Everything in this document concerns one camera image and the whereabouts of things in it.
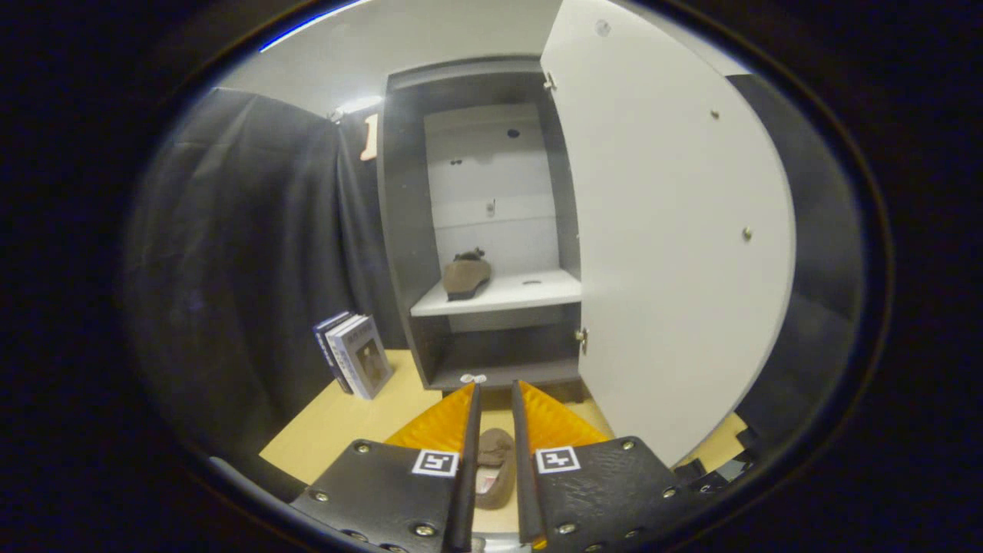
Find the black curtain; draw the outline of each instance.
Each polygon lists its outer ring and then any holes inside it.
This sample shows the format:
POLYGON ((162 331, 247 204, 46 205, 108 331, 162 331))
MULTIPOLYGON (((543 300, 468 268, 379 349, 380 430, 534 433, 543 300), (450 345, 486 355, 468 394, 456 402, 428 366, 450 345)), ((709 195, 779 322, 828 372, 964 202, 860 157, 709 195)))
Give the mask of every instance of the black curtain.
POLYGON ((352 286, 355 305, 361 313, 375 316, 385 347, 405 349, 408 347, 406 335, 399 320, 396 293, 382 240, 376 160, 361 160, 369 136, 366 118, 373 113, 377 113, 375 108, 348 113, 336 127, 341 236, 348 278, 357 283, 352 286))
POLYGON ((214 90, 161 146, 129 228, 124 286, 151 395, 282 497, 297 483, 278 486, 257 454, 331 380, 312 326, 371 313, 387 347, 406 343, 375 167, 351 140, 365 143, 296 106, 214 90))

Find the door hinge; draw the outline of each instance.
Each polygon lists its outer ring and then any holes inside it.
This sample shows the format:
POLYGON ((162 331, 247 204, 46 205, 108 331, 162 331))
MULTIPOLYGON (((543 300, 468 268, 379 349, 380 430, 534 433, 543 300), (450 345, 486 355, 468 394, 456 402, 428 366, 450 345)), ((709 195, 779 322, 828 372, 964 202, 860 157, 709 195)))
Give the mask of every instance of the door hinge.
POLYGON ((577 338, 577 341, 580 342, 580 350, 584 352, 584 355, 587 355, 587 337, 588 337, 587 327, 584 327, 583 329, 574 332, 573 337, 577 338))

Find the brown shoe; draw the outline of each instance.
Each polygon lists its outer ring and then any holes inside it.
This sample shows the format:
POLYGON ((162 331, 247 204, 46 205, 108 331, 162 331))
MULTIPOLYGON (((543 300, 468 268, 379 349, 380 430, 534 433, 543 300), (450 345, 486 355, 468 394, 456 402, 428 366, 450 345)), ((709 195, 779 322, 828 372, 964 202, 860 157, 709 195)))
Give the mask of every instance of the brown shoe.
POLYGON ((478 438, 475 505, 489 510, 504 507, 514 483, 515 440, 500 428, 486 431, 478 438))
POLYGON ((447 290, 447 301, 471 299, 478 288, 492 278, 492 266, 482 259, 485 252, 481 248, 457 254, 443 271, 443 289, 447 290))

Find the white shelf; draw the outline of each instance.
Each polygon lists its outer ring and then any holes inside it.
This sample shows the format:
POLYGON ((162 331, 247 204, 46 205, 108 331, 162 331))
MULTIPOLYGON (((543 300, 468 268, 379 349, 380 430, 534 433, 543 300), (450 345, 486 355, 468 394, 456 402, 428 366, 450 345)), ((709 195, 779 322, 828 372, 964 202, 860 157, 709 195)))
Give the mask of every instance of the white shelf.
POLYGON ((447 301, 447 292, 438 282, 410 309, 414 317, 461 315, 506 309, 543 307, 580 301, 580 280, 563 269, 536 271, 522 275, 495 276, 471 299, 447 301), (539 281, 539 284, 524 282, 539 281))

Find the book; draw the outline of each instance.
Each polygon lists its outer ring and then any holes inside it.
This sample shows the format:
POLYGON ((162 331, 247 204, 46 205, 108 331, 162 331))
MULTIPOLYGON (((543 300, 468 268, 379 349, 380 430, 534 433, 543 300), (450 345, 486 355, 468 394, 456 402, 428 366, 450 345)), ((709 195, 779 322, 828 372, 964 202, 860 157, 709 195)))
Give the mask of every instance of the book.
POLYGON ((320 346, 321 352, 324 353, 324 359, 327 360, 327 366, 330 368, 331 374, 334 375, 334 380, 338 382, 338 386, 341 388, 341 391, 345 394, 352 394, 352 387, 349 386, 348 380, 345 379, 344 373, 341 372, 341 368, 338 366, 338 362, 334 358, 334 354, 328 348, 326 336, 331 329, 341 325, 351 317, 352 314, 350 312, 342 311, 334 317, 314 325, 314 336, 318 339, 318 345, 320 346))
POLYGON ((378 335, 376 320, 363 316, 352 325, 338 327, 329 336, 337 349, 337 359, 350 374, 349 383, 364 399, 374 398, 392 377, 392 367, 378 335))
POLYGON ((333 354, 334 361, 338 365, 338 369, 341 371, 341 374, 344 375, 345 381, 348 382, 349 388, 352 389, 352 393, 360 398, 365 398, 368 393, 362 389, 361 383, 356 379, 351 360, 344 353, 344 343, 340 338, 338 338, 338 335, 348 329, 354 328, 365 318, 365 315, 353 315, 324 335, 324 341, 327 342, 327 348, 333 354))

